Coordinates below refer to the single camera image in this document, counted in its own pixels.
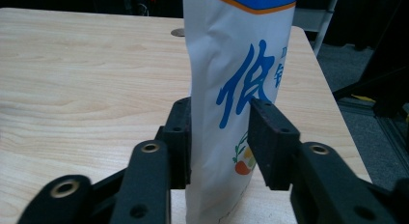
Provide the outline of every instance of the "carpeted floor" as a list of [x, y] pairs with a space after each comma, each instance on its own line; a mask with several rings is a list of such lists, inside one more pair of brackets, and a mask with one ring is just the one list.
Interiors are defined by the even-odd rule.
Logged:
[[[358, 51], [351, 44], [322, 45], [317, 59], [331, 90], [357, 82], [372, 52], [369, 48]], [[370, 101], [343, 98], [338, 104], [372, 182], [393, 189], [397, 180], [409, 178], [409, 154], [404, 149], [405, 120], [374, 117]]]

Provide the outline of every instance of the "table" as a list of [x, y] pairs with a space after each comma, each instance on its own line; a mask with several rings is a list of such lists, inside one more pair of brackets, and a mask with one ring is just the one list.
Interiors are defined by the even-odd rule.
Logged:
[[[176, 18], [0, 10], [0, 223], [15, 223], [48, 182], [82, 174], [98, 182], [126, 167], [154, 137], [173, 102], [188, 96], [190, 67]], [[276, 102], [301, 140], [334, 147], [368, 172], [313, 51], [291, 29]], [[184, 191], [172, 192], [183, 223]], [[257, 169], [233, 223], [294, 223], [289, 192]]]

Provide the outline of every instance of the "light wood surface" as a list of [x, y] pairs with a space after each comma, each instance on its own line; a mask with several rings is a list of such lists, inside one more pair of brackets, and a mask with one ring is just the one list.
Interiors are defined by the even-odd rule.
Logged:
[[[126, 167], [188, 95], [182, 19], [0, 10], [0, 223], [15, 223], [48, 182], [82, 174], [98, 182]], [[301, 140], [334, 147], [361, 178], [366, 168], [307, 39], [293, 27], [278, 107]], [[184, 191], [173, 191], [184, 223]], [[294, 223], [289, 192], [259, 170], [233, 223]]]

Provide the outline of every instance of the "packaging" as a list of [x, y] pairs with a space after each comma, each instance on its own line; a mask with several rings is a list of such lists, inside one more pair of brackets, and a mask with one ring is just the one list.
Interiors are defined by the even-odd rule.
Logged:
[[187, 223], [226, 223], [255, 159], [251, 98], [274, 102], [296, 0], [183, 0], [192, 69], [192, 175]]

